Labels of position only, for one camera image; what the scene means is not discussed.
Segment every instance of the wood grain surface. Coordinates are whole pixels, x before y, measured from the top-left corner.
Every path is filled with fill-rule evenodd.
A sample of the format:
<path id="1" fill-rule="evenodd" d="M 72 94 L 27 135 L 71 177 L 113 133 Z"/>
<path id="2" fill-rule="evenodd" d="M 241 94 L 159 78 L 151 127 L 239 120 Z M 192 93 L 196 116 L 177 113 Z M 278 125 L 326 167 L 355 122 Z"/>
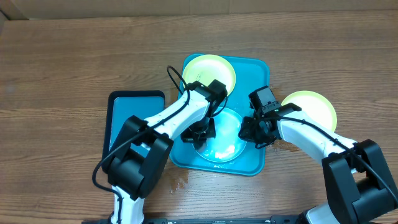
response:
<path id="1" fill-rule="evenodd" d="M 165 68 L 180 70 L 195 52 L 265 61 L 279 100 L 298 90 L 327 97 L 337 112 L 336 132 L 379 143 L 398 180 L 397 24 L 398 11 L 7 21 L 0 38 L 0 222 L 108 217 L 113 195 L 91 183 L 108 95 L 162 90 L 169 105 L 177 90 Z M 104 174 L 98 178 L 106 183 Z M 254 177 L 168 162 L 144 211 L 269 217 L 324 201 L 322 168 L 277 142 Z M 395 222 L 398 211 L 377 220 Z"/>

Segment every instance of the black cable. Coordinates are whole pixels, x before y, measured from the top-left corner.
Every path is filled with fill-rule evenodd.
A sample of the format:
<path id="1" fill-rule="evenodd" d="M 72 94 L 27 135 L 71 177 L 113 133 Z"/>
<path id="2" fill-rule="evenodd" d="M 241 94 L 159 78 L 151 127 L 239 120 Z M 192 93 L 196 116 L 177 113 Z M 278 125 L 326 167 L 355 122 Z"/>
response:
<path id="1" fill-rule="evenodd" d="M 371 166 L 369 166 L 368 163 L 366 163 L 359 155 L 357 155 L 357 153 L 355 153 L 352 149 L 350 149 L 349 147 L 345 146 L 343 143 L 341 143 L 338 139 L 335 139 L 333 137 L 331 137 L 328 133 L 326 133 L 324 130 L 322 130 L 322 128 L 319 128 L 318 126 L 309 123 L 308 121 L 304 120 L 304 119 L 297 119 L 297 118 L 289 118 L 289 117 L 285 117 L 285 116 L 279 116 L 279 117 L 271 117 L 271 118 L 263 118 L 261 120 L 263 121 L 267 121 L 267 120 L 281 120 L 281 119 L 285 119 L 288 121 L 295 121 L 298 123 L 302 123 L 302 124 L 306 124 L 308 126 L 310 126 L 311 128 L 317 130 L 319 133 L 323 134 L 326 138 L 328 138 L 331 142 L 333 142 L 334 144 L 336 144 L 337 146 L 341 147 L 342 149 L 348 151 L 356 160 L 358 160 L 362 166 L 364 166 L 366 168 L 366 170 L 370 173 L 372 173 L 375 178 L 377 180 L 379 180 L 381 182 L 381 184 L 386 188 L 386 190 L 391 194 L 392 198 L 394 199 L 396 205 L 398 205 L 398 198 L 397 196 L 393 193 L 393 191 L 391 190 L 391 188 L 387 185 L 387 183 L 379 176 L 379 174 L 377 174 Z"/>
<path id="2" fill-rule="evenodd" d="M 224 106 L 219 110 L 219 111 L 217 111 L 217 112 L 215 112 L 215 113 L 213 113 L 213 117 L 215 117 L 215 116 L 217 116 L 217 115 L 219 115 L 221 112 L 222 112 L 222 110 L 225 108 L 225 106 L 226 106 L 226 102 L 228 101 L 228 96 L 226 96 L 225 97 L 225 103 L 224 103 Z"/>
<path id="3" fill-rule="evenodd" d="M 181 92 L 180 88 L 177 86 L 177 83 L 175 82 L 175 80 L 173 79 L 173 77 L 171 76 L 171 74 L 170 74 L 170 72 L 169 72 L 169 69 L 170 69 L 170 68 L 171 68 L 171 69 L 175 72 L 175 74 L 181 79 L 181 81 L 182 81 L 182 83 L 184 84 L 184 87 L 185 87 L 184 89 L 186 89 L 187 83 L 185 82 L 185 80 L 182 78 L 182 76 L 178 73 L 178 71 L 177 71 L 175 68 L 173 68 L 172 66 L 169 65 L 169 66 L 167 66 L 167 73 L 169 74 L 170 79 L 173 81 L 173 83 L 174 83 L 174 85 L 177 87 L 177 89 Z M 120 150 L 120 149 L 121 149 L 122 147 L 124 147 L 126 144 L 131 144 L 131 142 L 133 142 L 133 141 L 136 140 L 137 138 L 139 138 L 139 137 L 141 137 L 142 135 L 148 133 L 149 131 L 152 131 L 153 129 L 159 127 L 160 125 L 164 124 L 164 123 L 165 123 L 166 121 L 168 121 L 169 119 L 173 118 L 176 114 L 178 114 L 179 112 L 181 112 L 181 111 L 189 104 L 190 98 L 191 98 L 191 94 L 190 94 L 189 90 L 187 90 L 187 100 L 184 102 L 184 104 L 183 104 L 177 111 L 174 111 L 172 114 L 170 114 L 170 115 L 167 116 L 166 118 L 162 119 L 162 120 L 159 121 L 157 124 L 155 124 L 155 125 L 153 125 L 153 126 L 147 128 L 145 131 L 143 131 L 143 132 L 141 132 L 141 133 L 138 133 L 138 134 L 136 134 L 135 136 L 133 136 L 131 139 L 125 141 L 123 144 L 121 144 L 120 146 L 118 146 L 116 149 L 112 150 L 104 159 L 100 160 L 99 163 L 97 164 L 97 166 L 94 168 L 94 170 L 93 170 L 93 175 L 92 175 L 92 177 L 91 177 L 94 186 L 97 187 L 97 188 L 99 188 L 99 189 L 101 189 L 101 190 L 105 190 L 105 191 L 107 191 L 107 192 L 114 193 L 114 194 L 116 194 L 116 195 L 118 196 L 118 199 L 119 199 L 118 220 L 117 220 L 117 223 L 118 223 L 118 224 L 120 224 L 121 221 L 122 221 L 122 220 L 121 220 L 122 201 L 123 201 L 122 195 L 121 195 L 119 192 L 113 190 L 112 188 L 105 187 L 105 186 L 99 184 L 99 183 L 96 181 L 96 175 L 97 175 L 98 170 L 99 170 L 100 167 L 103 165 L 104 161 L 106 161 L 106 160 L 108 160 L 110 157 L 112 157 L 118 150 Z"/>
<path id="4" fill-rule="evenodd" d="M 112 213 L 109 215 L 109 217 L 108 217 L 108 224 L 109 224 L 109 223 L 112 223 L 112 222 L 111 222 L 111 218 L 112 218 L 113 214 L 114 214 L 114 212 L 112 212 Z"/>
<path id="5" fill-rule="evenodd" d="M 176 71 L 176 69 L 174 69 L 172 66 L 167 66 L 167 73 L 169 74 L 170 79 L 173 81 L 175 87 L 177 88 L 177 90 L 181 93 L 182 95 L 182 91 L 180 89 L 180 87 L 178 87 L 177 83 L 175 82 L 174 78 L 171 76 L 169 68 L 171 68 L 176 74 L 179 74 L 178 71 Z"/>

